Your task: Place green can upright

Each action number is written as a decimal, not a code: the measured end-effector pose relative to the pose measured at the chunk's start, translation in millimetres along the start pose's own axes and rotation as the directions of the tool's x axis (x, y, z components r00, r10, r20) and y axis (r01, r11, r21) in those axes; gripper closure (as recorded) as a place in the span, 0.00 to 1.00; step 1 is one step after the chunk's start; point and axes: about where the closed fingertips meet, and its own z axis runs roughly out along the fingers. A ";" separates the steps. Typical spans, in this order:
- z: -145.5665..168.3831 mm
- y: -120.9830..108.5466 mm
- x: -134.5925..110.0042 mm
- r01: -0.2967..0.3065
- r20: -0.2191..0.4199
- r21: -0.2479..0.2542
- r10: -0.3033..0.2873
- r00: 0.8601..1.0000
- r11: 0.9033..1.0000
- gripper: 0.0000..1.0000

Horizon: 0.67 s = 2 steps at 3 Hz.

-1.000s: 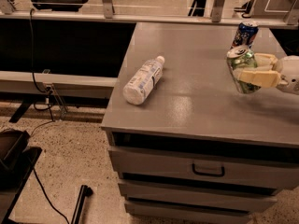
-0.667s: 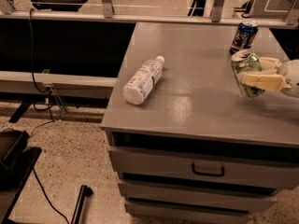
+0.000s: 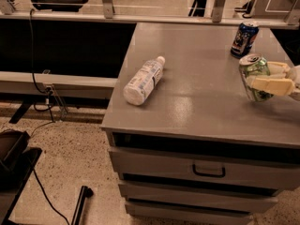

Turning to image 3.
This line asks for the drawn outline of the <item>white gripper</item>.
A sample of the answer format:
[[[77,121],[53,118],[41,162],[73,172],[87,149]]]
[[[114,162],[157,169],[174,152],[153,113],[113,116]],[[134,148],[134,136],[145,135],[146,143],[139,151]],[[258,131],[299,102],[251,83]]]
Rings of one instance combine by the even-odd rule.
[[[269,61],[267,63],[270,75],[275,78],[249,76],[246,78],[250,88],[264,91],[276,96],[288,96],[300,101],[300,66],[290,68],[282,62]]]

